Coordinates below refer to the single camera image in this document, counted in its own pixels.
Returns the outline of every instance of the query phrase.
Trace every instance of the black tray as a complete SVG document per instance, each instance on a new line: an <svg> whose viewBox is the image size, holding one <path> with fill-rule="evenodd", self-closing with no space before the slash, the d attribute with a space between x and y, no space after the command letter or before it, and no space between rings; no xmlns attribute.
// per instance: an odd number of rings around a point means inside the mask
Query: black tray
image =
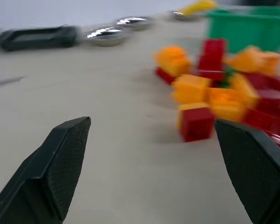
<svg viewBox="0 0 280 224"><path fill-rule="evenodd" d="M23 161L0 193L0 224L63 222L81 173L90 123L83 117L55 127Z"/></svg>
<svg viewBox="0 0 280 224"><path fill-rule="evenodd" d="M263 131L226 120L215 129L229 177L254 224L280 224L280 148Z"/></svg>
<svg viewBox="0 0 280 224"><path fill-rule="evenodd" d="M75 27L8 30L0 34L0 48L5 51L72 47L77 39Z"/></svg>

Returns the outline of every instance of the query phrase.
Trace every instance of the green container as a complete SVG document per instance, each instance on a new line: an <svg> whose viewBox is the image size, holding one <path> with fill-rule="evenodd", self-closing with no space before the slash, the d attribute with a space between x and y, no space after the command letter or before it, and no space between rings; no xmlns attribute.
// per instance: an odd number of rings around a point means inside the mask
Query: green container
<svg viewBox="0 0 280 224"><path fill-rule="evenodd" d="M280 50L280 7L254 7L242 14L217 9L208 16L209 38L228 40L231 53L249 45L274 52Z"/></svg>

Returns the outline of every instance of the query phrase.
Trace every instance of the silver bowl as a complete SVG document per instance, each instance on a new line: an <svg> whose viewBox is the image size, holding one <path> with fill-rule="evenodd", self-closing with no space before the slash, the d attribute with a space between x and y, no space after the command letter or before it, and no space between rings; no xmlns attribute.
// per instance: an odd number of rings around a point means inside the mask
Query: silver bowl
<svg viewBox="0 0 280 224"><path fill-rule="evenodd" d="M100 47L111 47L123 43L130 36L130 30L124 27L103 27L83 33L86 42Z"/></svg>
<svg viewBox="0 0 280 224"><path fill-rule="evenodd" d="M204 13L200 12L200 13L195 13L193 15L184 15L183 13L181 13L179 11L170 11L170 14L175 20L192 21L192 20L196 20L196 19L200 18L201 16L203 16Z"/></svg>
<svg viewBox="0 0 280 224"><path fill-rule="evenodd" d="M148 16L128 16L116 21L116 25L143 30L152 24L153 19Z"/></svg>

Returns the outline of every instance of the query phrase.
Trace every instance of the tabletop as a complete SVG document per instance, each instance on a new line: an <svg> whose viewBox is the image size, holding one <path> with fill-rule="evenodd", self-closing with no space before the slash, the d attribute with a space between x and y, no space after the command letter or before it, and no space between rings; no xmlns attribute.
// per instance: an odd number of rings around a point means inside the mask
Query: tabletop
<svg viewBox="0 0 280 224"><path fill-rule="evenodd" d="M152 55L180 45L199 52L207 21L157 17L111 48L0 52L0 191L56 125L90 116L92 126L65 224L249 224L215 134L183 143L171 87Z"/></svg>

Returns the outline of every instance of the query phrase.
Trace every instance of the orange toy block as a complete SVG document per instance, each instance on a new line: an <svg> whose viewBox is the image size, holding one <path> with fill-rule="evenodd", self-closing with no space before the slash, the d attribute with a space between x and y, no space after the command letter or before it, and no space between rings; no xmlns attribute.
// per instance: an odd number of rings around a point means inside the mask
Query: orange toy block
<svg viewBox="0 0 280 224"><path fill-rule="evenodd" d="M265 62L259 72L272 77L278 71L280 65L280 54L275 52L264 52L263 55Z"/></svg>
<svg viewBox="0 0 280 224"><path fill-rule="evenodd" d="M182 75L172 83L175 89L172 96L179 104L192 104L204 101L206 90L211 85L208 78Z"/></svg>
<svg viewBox="0 0 280 224"><path fill-rule="evenodd" d="M155 54L155 61L163 71L173 77L189 74L191 62L186 56L187 52L181 47L171 46Z"/></svg>
<svg viewBox="0 0 280 224"><path fill-rule="evenodd" d="M182 122L182 113L186 110L198 109L198 108L209 108L209 105L205 102L194 103L194 104L182 104L178 107L178 119L177 119L177 128L179 129Z"/></svg>
<svg viewBox="0 0 280 224"><path fill-rule="evenodd" d="M236 73L230 80L230 87L238 92L243 103L248 108L255 108L259 101L259 95L250 82L243 75Z"/></svg>
<svg viewBox="0 0 280 224"><path fill-rule="evenodd" d="M218 117L241 121L245 107L239 93L232 89L209 88L208 101L212 112Z"/></svg>
<svg viewBox="0 0 280 224"><path fill-rule="evenodd" d="M250 46L236 54L234 58L224 61L237 71L253 73L263 67L265 57L257 47Z"/></svg>

